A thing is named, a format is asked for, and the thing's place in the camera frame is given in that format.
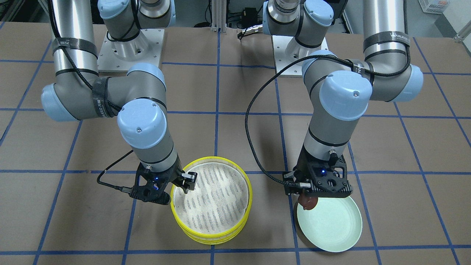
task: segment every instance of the plastic crate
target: plastic crate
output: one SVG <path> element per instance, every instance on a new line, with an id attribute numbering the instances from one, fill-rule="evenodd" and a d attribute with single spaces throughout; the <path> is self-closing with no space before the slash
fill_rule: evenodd
<path id="1" fill-rule="evenodd" d="M 443 14 L 443 11 L 450 4 L 450 0 L 419 0 L 420 7 L 424 13 Z"/>

